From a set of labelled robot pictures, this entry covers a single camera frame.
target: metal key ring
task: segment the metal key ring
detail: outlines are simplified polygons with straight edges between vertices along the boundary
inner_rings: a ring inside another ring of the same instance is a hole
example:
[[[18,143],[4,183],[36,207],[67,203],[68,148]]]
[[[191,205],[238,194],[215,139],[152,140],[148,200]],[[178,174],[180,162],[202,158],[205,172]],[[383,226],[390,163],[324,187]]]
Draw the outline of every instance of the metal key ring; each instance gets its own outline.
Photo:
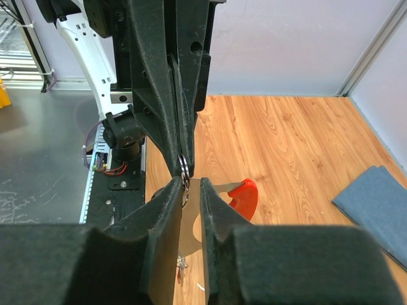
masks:
[[[188,164],[186,162],[186,158],[184,155],[180,154],[178,156],[179,163],[181,164],[181,178],[183,179],[183,186],[186,192],[185,202],[183,203],[183,207],[188,202],[190,198],[190,171],[188,170]]]

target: screw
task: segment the screw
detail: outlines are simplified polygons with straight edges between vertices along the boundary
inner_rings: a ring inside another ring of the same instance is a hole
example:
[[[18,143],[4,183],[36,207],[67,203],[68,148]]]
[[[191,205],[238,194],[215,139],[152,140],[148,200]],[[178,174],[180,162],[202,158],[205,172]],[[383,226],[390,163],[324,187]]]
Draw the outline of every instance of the screw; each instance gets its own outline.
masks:
[[[147,107],[144,107],[143,111],[145,114],[151,114],[150,109],[148,109]]]
[[[123,21],[125,19],[125,16],[122,11],[117,11],[116,16],[118,21]]]

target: yellow object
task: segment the yellow object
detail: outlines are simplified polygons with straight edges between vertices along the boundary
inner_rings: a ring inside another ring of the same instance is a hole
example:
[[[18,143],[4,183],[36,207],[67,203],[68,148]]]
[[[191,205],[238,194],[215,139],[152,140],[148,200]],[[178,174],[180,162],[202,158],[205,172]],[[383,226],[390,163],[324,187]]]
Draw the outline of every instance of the yellow object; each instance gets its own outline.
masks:
[[[6,86],[0,79],[0,109],[9,105],[11,105],[11,100],[8,97]]]

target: red plastic object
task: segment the red plastic object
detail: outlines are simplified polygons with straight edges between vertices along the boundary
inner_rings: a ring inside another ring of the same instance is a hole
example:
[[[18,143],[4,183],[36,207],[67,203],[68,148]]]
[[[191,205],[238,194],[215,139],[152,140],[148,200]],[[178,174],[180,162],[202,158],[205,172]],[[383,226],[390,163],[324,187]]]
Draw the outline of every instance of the red plastic object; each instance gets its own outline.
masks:
[[[181,268],[177,267],[178,272],[177,272],[177,282],[178,284],[181,284]]]
[[[229,197],[233,198],[230,206],[250,221],[257,208],[259,191],[256,184],[250,179],[245,179],[242,183],[243,185],[228,192]]]

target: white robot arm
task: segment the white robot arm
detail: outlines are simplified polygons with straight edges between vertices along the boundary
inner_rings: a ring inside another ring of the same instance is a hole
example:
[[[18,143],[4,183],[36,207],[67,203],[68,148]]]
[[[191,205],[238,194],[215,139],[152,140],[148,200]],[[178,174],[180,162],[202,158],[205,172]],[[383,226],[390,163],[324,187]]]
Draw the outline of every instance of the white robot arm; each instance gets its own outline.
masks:
[[[99,35],[90,28],[85,16],[83,12],[68,15],[65,21],[58,19],[56,27],[78,59],[95,95],[99,118],[104,119],[107,112],[118,114],[126,110],[127,104],[111,102],[110,85],[116,82],[116,73],[100,43]]]

